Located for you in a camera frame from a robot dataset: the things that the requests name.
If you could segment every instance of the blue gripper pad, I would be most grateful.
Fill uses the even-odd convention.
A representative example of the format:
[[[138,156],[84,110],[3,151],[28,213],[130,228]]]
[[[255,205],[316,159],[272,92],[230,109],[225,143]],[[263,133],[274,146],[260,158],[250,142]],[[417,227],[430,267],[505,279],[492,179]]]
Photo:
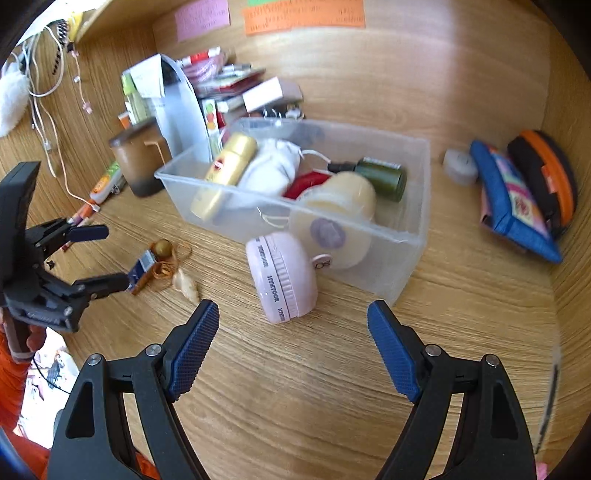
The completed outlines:
[[[175,327],[163,344],[164,394],[175,402],[191,390],[219,327],[220,313],[211,300],[203,300],[185,325]]]
[[[416,402],[421,388],[417,383],[415,364],[378,302],[368,307],[368,328],[396,391]]]

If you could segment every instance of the screw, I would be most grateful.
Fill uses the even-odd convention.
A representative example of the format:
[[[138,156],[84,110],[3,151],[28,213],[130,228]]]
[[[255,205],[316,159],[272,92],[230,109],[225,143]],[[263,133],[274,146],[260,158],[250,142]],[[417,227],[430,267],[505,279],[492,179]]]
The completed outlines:
[[[99,353],[93,353],[90,357],[88,357],[87,363],[93,367],[94,365],[98,365],[101,359],[102,357]]]
[[[496,355],[493,355],[492,353],[489,353],[485,357],[485,360],[486,360],[486,363],[489,364],[491,367],[498,367],[501,364],[499,357],[497,357]]]
[[[425,351],[427,352],[428,356],[439,356],[441,355],[441,347],[439,345],[427,345],[425,347]]]
[[[162,351],[162,347],[157,344],[157,343],[153,343],[152,345],[150,345],[147,349],[146,349],[146,355],[148,356],[157,356],[160,354],[160,352]]]

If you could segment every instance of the pink sticky note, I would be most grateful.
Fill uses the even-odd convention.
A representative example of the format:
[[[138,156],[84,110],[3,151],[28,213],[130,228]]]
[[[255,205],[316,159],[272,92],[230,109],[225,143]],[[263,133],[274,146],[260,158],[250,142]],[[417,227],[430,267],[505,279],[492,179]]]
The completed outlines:
[[[178,41],[230,24],[228,0],[199,0],[179,8],[174,16],[177,21]]]

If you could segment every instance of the blue pouch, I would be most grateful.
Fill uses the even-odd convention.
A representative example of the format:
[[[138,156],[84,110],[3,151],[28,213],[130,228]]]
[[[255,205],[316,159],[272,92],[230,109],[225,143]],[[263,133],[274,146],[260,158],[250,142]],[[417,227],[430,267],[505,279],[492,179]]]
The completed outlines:
[[[476,161],[490,203],[493,231],[546,260],[562,262],[540,209],[511,160],[478,140],[472,142],[470,154]]]

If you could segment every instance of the white fluffy toy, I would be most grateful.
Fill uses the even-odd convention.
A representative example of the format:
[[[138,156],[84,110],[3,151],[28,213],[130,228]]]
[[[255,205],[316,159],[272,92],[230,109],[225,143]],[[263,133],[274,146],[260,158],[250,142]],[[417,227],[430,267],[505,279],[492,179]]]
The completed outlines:
[[[29,80],[18,63],[11,63],[0,79],[0,138],[6,137],[21,121],[29,101]]]

